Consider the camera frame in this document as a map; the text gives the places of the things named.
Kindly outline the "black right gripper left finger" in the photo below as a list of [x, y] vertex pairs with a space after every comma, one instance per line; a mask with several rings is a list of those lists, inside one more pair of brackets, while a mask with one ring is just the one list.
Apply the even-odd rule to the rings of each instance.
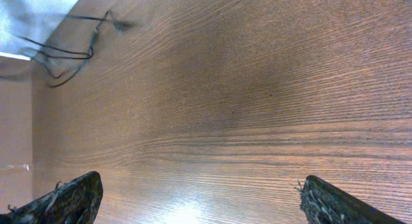
[[93, 223], [103, 198], [100, 174], [90, 171], [22, 207], [8, 207], [3, 224]]

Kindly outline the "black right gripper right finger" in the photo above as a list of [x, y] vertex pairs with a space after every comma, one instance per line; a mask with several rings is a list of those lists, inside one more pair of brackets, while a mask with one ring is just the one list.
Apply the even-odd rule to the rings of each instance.
[[404, 223], [314, 175], [295, 189], [309, 224]]

